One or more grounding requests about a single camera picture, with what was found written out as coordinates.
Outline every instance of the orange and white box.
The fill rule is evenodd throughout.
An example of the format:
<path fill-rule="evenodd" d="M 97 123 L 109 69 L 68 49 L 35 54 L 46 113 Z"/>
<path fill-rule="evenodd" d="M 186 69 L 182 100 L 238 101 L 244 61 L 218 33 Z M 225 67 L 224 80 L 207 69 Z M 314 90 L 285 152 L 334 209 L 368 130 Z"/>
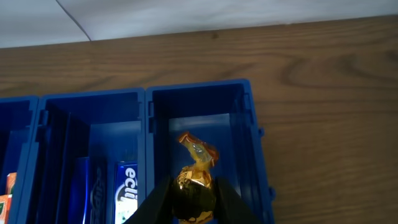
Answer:
<path fill-rule="evenodd" d="M 7 224 L 12 195 L 0 196 L 0 224 Z"/>
<path fill-rule="evenodd" d="M 7 175 L 7 189 L 6 189 L 6 194 L 11 194 L 14 193 L 14 185 L 15 185 L 15 180 L 17 179 L 17 173 L 13 172 Z"/>

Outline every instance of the blue plastic bin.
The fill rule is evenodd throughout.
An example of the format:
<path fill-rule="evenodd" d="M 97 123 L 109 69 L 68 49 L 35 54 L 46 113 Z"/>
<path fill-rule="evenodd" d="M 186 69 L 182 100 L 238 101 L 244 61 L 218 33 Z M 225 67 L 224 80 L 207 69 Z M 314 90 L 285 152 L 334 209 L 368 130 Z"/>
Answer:
<path fill-rule="evenodd" d="M 264 223 L 274 222 L 263 132 L 257 127 L 249 81 L 151 87 L 146 106 L 147 194 L 166 175 L 176 177 L 183 166 L 193 164 L 177 142 L 181 133 L 190 131 L 220 152 L 211 174 L 226 177 Z"/>
<path fill-rule="evenodd" d="M 38 98 L 0 99 L 0 195 L 6 194 L 7 175 L 17 172 L 9 223 L 15 223 L 22 197 Z"/>
<path fill-rule="evenodd" d="M 113 219 L 117 162 L 138 160 L 140 204 L 146 195 L 144 97 L 142 88 L 43 97 L 26 175 L 28 203 L 17 223 L 67 222 L 77 157 L 106 158 L 106 223 Z"/>

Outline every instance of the white wall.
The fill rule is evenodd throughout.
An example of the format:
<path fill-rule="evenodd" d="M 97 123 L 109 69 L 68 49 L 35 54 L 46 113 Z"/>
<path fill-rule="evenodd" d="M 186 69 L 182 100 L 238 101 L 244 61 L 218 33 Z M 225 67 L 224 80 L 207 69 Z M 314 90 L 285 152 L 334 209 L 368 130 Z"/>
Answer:
<path fill-rule="evenodd" d="M 398 14 L 398 0 L 59 0 L 93 40 Z M 88 40 L 55 0 L 0 0 L 0 47 Z"/>

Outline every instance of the wooden table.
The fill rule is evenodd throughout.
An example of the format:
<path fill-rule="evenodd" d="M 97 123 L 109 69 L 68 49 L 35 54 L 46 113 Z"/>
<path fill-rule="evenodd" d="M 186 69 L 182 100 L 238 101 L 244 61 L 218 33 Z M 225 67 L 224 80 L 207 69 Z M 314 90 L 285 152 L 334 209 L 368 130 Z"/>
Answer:
<path fill-rule="evenodd" d="M 398 16 L 0 49 L 0 95 L 252 83 L 275 220 L 398 223 Z"/>

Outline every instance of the gold wrapped candy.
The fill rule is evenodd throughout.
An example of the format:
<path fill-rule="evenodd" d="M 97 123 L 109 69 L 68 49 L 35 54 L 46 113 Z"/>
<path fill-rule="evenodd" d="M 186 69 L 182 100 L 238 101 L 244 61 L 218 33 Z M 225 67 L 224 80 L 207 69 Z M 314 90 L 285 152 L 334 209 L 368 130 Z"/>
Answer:
<path fill-rule="evenodd" d="M 189 132 L 183 133 L 178 141 L 188 149 L 195 163 L 183 167 L 173 181 L 173 213 L 180 224 L 206 223 L 213 219 L 216 206 L 209 169 L 217 163 L 218 151 Z"/>

